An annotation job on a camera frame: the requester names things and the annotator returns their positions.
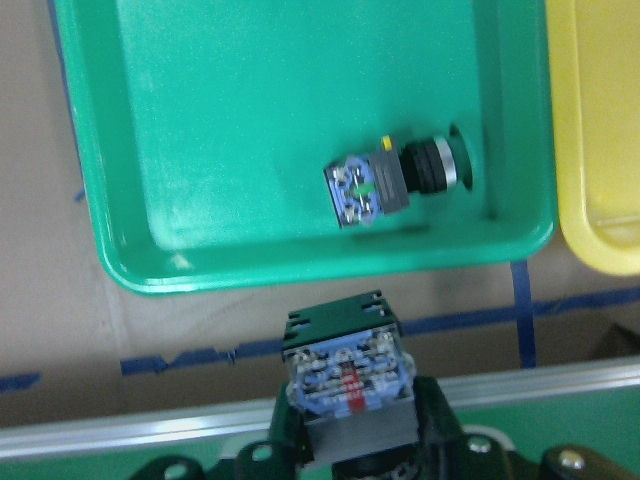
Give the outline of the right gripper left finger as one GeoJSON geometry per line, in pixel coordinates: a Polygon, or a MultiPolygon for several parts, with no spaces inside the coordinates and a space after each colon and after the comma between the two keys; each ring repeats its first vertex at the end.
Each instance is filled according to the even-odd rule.
{"type": "Polygon", "coordinates": [[[304,415],[290,404],[287,387],[283,383],[279,389],[267,436],[268,479],[298,479],[299,472],[314,461],[304,415]]]}

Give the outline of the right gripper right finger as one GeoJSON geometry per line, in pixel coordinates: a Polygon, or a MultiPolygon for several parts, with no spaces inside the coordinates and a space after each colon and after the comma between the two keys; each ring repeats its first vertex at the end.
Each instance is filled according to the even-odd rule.
{"type": "Polygon", "coordinates": [[[419,454],[424,465],[453,465],[463,430],[437,380],[418,376],[413,383],[419,454]]]}

